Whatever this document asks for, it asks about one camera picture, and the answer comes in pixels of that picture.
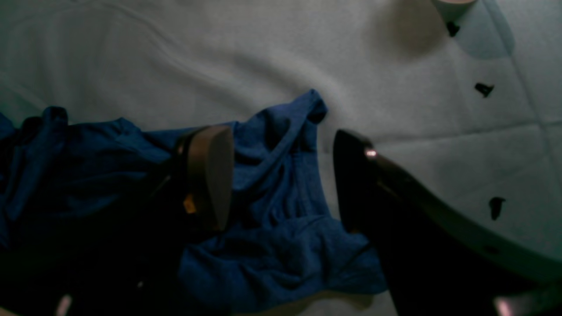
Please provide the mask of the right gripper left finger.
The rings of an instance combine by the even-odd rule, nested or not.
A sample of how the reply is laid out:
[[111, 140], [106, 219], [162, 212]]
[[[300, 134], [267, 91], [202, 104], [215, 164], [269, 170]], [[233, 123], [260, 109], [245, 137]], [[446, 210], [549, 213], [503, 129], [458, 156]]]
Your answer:
[[183, 134], [173, 155], [106, 208], [1, 254], [3, 316], [144, 316], [163, 312], [183, 248], [225, 230], [234, 136]]

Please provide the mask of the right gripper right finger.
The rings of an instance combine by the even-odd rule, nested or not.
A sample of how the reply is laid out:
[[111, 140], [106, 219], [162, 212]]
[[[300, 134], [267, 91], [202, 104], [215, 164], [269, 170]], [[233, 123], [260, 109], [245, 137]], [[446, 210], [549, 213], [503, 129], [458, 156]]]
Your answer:
[[371, 141], [339, 129], [343, 225], [376, 248], [400, 316], [559, 316], [561, 262], [453, 210]]

